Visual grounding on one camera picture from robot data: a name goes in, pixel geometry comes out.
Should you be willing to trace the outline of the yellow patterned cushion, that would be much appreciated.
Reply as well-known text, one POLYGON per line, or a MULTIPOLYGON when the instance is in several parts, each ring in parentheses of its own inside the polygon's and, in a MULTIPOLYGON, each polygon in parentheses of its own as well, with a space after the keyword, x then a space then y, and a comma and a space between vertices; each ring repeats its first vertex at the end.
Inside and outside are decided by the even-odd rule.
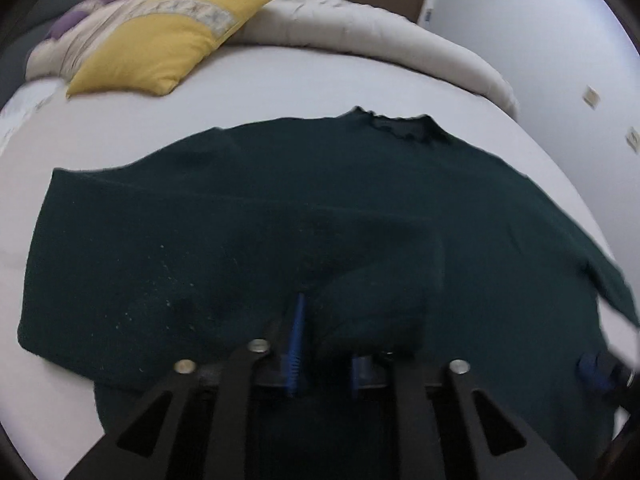
POLYGON ((272 0, 145 0, 81 63, 67 95, 166 96, 272 0))

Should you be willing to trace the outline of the wall socket far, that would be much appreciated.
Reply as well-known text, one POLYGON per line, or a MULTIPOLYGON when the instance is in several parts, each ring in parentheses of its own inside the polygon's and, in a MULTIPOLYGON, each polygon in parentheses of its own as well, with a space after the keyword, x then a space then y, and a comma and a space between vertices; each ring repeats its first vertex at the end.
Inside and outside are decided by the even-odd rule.
POLYGON ((636 153, 640 153, 640 133, 635 128, 630 128, 626 134, 626 142, 636 153))

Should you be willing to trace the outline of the purple patterned pillow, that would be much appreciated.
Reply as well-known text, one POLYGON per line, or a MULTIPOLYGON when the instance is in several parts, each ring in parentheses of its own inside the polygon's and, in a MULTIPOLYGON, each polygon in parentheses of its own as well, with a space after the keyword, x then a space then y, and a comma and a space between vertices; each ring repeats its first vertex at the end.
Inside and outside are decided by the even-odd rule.
POLYGON ((81 3, 76 4, 73 8, 63 14, 60 18, 58 18, 49 28, 47 35, 44 36, 46 39, 60 39, 66 32, 70 29, 74 28, 81 21, 88 16, 119 0, 84 0, 81 3))

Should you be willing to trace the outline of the white flat pillow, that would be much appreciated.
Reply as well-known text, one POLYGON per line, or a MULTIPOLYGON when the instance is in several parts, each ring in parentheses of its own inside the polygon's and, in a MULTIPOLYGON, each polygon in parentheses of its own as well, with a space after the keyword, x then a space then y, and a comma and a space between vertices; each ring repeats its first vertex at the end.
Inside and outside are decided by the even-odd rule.
POLYGON ((0 154, 4 153, 12 136, 14 136, 44 104, 67 87, 68 84, 61 78, 41 78, 22 84, 1 110, 0 154))

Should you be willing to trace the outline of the grey upholstered headboard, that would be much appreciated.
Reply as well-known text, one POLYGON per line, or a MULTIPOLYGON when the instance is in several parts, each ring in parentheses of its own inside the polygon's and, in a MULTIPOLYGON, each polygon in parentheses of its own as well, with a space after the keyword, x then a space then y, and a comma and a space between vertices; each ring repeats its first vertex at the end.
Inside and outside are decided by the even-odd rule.
POLYGON ((1 106, 24 84, 29 52, 44 39, 58 18, 81 1, 84 0, 38 0, 18 23, 11 40, 1 48, 1 106))

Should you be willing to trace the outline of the wall socket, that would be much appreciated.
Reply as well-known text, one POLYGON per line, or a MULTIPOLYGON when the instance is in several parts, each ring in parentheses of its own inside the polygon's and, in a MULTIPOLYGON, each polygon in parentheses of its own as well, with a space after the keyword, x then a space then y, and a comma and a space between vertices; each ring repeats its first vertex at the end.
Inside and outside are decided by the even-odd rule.
POLYGON ((636 153, 640 153, 640 133, 635 128, 630 128, 626 134, 626 142, 636 153))
POLYGON ((591 87, 585 88, 585 92, 582 95, 582 99, 593 110, 598 106, 600 102, 599 93, 591 87))

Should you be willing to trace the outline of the beige duvet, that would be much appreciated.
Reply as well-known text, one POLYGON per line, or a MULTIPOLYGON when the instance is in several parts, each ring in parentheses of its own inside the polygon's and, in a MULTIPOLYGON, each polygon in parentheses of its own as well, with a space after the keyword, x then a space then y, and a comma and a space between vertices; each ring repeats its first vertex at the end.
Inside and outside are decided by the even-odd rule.
MULTIPOLYGON (((113 2, 60 39, 44 38, 27 55, 26 79, 61 78, 70 84, 81 63, 144 2, 113 2)), ((311 48, 374 58, 484 96, 511 117, 518 114, 510 84, 480 56, 403 16, 366 4, 272 0, 224 44, 311 48)))

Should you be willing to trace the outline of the dark green knit sweater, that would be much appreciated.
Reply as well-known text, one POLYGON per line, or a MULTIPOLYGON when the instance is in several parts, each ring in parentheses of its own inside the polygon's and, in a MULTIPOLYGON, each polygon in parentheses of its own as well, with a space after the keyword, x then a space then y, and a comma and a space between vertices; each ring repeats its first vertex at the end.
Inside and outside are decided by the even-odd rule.
POLYGON ((212 129, 130 164, 53 171, 29 247, 17 338, 120 398, 180 360, 227 359, 303 308, 300 382, 258 396, 250 429, 291 470, 386 477, 394 439, 352 358, 461 358, 579 477, 614 408, 578 359, 605 349, 598 304, 637 317, 622 272, 532 180, 432 118, 365 110, 212 129))

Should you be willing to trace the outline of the white bed mattress sheet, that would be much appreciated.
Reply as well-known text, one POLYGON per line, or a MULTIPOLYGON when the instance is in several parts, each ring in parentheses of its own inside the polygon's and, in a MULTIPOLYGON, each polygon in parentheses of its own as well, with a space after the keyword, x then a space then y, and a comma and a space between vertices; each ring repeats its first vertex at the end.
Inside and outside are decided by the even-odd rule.
POLYGON ((604 242, 574 185, 509 115, 482 96, 398 66, 308 49, 224 47, 162 98, 55 93, 1 157, 1 422, 37 477, 65 477, 102 436, 92 383, 16 339, 25 262, 52 170, 120 166, 209 128, 355 107, 388 117, 430 115, 529 176, 604 242))

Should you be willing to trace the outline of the wall socket near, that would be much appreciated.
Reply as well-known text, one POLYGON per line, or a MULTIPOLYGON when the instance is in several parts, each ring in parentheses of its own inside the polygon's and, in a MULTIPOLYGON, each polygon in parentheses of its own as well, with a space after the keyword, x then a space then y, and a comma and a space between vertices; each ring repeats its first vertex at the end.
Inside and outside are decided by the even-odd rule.
POLYGON ((582 99, 593 110, 598 106, 600 102, 599 93, 591 87, 585 88, 585 92, 582 95, 582 99))

